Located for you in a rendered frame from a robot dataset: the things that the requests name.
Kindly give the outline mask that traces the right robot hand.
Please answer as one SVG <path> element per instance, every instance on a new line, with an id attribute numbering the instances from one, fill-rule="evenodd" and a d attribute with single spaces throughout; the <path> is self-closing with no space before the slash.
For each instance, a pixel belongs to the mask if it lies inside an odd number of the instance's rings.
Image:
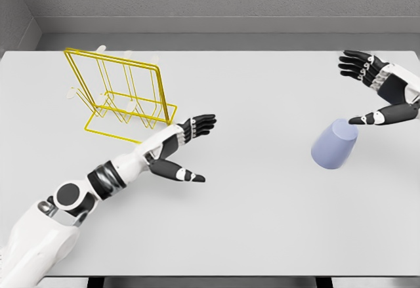
<path id="1" fill-rule="evenodd" d="M 351 125 L 390 125 L 420 120 L 420 76 L 362 51 L 343 51 L 340 74 L 362 82 L 388 106 L 348 120 Z"/>

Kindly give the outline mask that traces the lavender blue cup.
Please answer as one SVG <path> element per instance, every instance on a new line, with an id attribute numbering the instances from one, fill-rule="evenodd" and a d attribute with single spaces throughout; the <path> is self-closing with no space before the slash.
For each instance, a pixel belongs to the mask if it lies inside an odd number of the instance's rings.
<path id="1" fill-rule="evenodd" d="M 312 145 L 312 159 L 325 169 L 338 169 L 350 156 L 357 138 L 357 126 L 346 119 L 336 119 Z"/>

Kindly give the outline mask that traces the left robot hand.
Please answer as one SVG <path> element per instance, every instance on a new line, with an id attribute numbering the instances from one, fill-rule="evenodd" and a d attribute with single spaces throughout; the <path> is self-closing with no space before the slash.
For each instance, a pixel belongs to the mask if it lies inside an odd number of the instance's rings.
<path id="1" fill-rule="evenodd" d="M 205 177 L 168 160 L 181 146 L 191 140 L 208 135 L 215 127 L 216 115 L 203 114 L 184 123 L 170 125 L 144 143 L 143 158 L 151 173 L 175 181 L 205 182 Z"/>

